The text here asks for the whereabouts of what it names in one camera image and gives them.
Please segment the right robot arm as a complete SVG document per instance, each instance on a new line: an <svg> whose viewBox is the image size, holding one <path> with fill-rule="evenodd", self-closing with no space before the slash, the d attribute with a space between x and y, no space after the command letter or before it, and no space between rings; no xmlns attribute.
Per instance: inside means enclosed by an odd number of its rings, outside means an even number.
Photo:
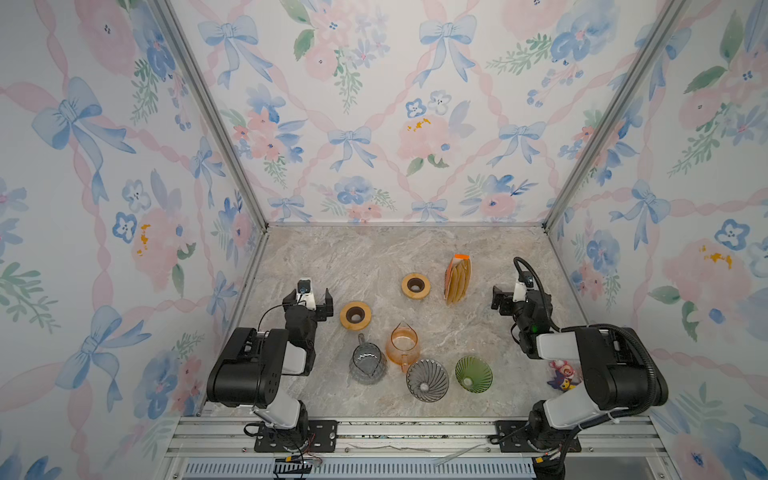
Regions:
<svg viewBox="0 0 768 480"><path fill-rule="evenodd" d="M498 432L489 438L491 443L566 450L571 434L642 414L668 400L667 382L633 329L595 324L556 330L551 296L523 284L513 292L495 286L491 308L513 320L510 331L517 334L516 343L528 358L574 360L582 373L581 383L537 402L523 426Z"/></svg>

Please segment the green glass dripper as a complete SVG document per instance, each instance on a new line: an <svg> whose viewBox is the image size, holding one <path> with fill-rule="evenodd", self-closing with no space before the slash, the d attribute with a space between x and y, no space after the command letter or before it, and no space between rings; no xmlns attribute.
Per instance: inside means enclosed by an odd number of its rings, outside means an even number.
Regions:
<svg viewBox="0 0 768 480"><path fill-rule="evenodd" d="M489 390L494 379L491 367L475 356L462 357L455 366L455 376L463 389L475 394Z"/></svg>

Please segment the orange glass carafe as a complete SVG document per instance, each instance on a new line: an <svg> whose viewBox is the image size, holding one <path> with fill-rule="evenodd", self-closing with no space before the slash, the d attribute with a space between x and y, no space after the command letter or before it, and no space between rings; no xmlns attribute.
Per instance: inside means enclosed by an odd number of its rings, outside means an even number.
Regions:
<svg viewBox="0 0 768 480"><path fill-rule="evenodd" d="M406 373L421 357L417 332L408 323L400 322L390 334L385 353L393 364Z"/></svg>

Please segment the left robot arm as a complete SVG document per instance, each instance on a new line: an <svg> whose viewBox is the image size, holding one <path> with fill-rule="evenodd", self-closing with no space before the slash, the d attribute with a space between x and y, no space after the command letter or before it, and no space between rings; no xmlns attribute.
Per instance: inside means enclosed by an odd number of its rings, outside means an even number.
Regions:
<svg viewBox="0 0 768 480"><path fill-rule="evenodd" d="M233 331L209 374L206 397L229 408L252 409L259 418L257 451L302 452L312 436L308 412L281 387L281 380L311 373L317 327L334 315L333 297L326 291L317 303L311 281L302 279L278 307L284 327Z"/></svg>

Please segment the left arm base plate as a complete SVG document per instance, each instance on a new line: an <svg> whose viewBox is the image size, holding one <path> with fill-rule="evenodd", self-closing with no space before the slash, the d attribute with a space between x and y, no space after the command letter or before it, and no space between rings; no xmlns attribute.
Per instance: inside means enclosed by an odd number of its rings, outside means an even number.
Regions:
<svg viewBox="0 0 768 480"><path fill-rule="evenodd" d="M244 431L254 439L256 453L333 453L338 439L335 420L300 421L295 428L277 429L263 422L249 424Z"/></svg>

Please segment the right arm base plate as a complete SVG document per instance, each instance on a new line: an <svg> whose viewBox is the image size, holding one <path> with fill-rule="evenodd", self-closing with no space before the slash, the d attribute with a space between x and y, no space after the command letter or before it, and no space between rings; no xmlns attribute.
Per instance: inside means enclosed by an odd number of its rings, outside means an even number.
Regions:
<svg viewBox="0 0 768 480"><path fill-rule="evenodd" d="M568 430L552 429L547 424L531 426L523 420L497 420L494 427L495 433L488 436L488 441L497 445L502 453L557 452L569 433Z"/></svg>

